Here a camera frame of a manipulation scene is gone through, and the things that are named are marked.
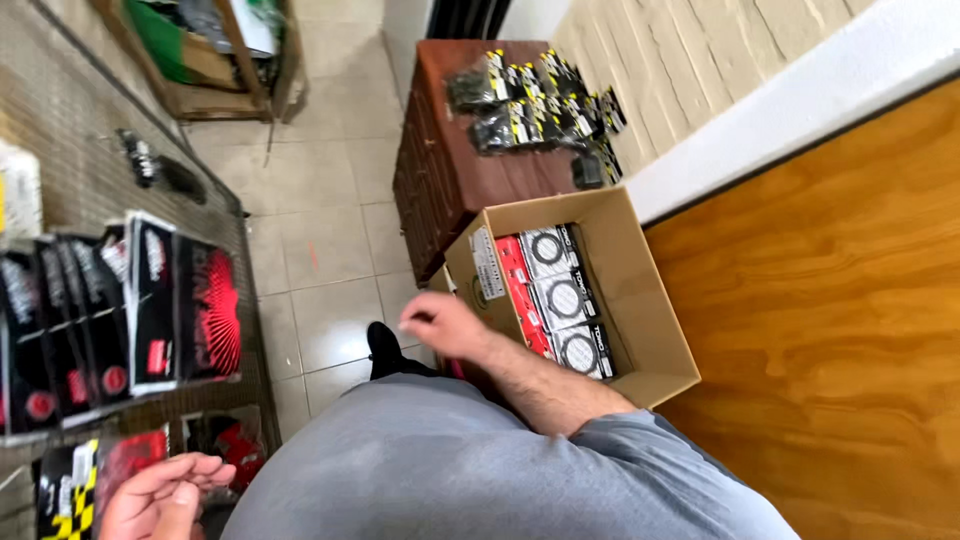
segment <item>open cardboard box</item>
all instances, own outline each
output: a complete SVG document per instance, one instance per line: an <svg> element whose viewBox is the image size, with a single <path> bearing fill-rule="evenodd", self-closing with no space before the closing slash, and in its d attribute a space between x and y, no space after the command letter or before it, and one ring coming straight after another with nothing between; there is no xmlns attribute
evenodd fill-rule
<svg viewBox="0 0 960 540"><path fill-rule="evenodd" d="M616 377L610 386L649 408L699 382L700 373L622 187L484 209L445 252L457 296L491 328L526 343L492 242L506 234L571 222L578 226L576 239L611 342Z"/></svg>

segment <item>brown wooden dresser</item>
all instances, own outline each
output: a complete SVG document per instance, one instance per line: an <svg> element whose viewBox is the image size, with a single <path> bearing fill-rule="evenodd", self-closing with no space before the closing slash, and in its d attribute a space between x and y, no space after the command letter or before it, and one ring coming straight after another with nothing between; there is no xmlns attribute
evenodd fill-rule
<svg viewBox="0 0 960 540"><path fill-rule="evenodd" d="M568 150L493 157L476 153L468 114L452 114L444 81L503 49L507 63L534 61L544 41L427 39L417 66L396 156L394 194L414 276L426 283L444 264L444 250L484 207L576 191Z"/></svg>

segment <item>foot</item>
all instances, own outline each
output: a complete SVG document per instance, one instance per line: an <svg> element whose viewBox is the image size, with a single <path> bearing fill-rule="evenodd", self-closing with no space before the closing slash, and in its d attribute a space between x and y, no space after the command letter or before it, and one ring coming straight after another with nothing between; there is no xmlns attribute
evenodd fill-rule
<svg viewBox="0 0 960 540"><path fill-rule="evenodd" d="M393 363L402 357L396 336L379 321L367 325L367 344L370 345L370 360L373 362Z"/></svg>

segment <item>box label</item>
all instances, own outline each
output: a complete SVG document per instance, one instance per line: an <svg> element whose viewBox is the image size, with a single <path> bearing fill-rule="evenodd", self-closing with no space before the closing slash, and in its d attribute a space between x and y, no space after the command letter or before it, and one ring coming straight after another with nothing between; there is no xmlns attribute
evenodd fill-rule
<svg viewBox="0 0 960 540"><path fill-rule="evenodd" d="M503 287L500 269L496 265L496 251L486 227L481 227L470 235L470 250L473 252L473 265L476 266L484 298L490 301L506 296L507 290Z"/></svg>

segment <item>tile floor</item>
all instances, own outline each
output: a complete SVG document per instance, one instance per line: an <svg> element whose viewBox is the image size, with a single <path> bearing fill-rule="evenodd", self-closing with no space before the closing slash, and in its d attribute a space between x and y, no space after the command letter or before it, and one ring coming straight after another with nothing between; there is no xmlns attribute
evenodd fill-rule
<svg viewBox="0 0 960 540"><path fill-rule="evenodd" d="M417 294L391 188L401 111L382 0L300 0L310 77L292 125L196 123L197 153L252 214L248 234L283 440L370 376L366 326ZM404 353L428 365L408 336Z"/></svg>

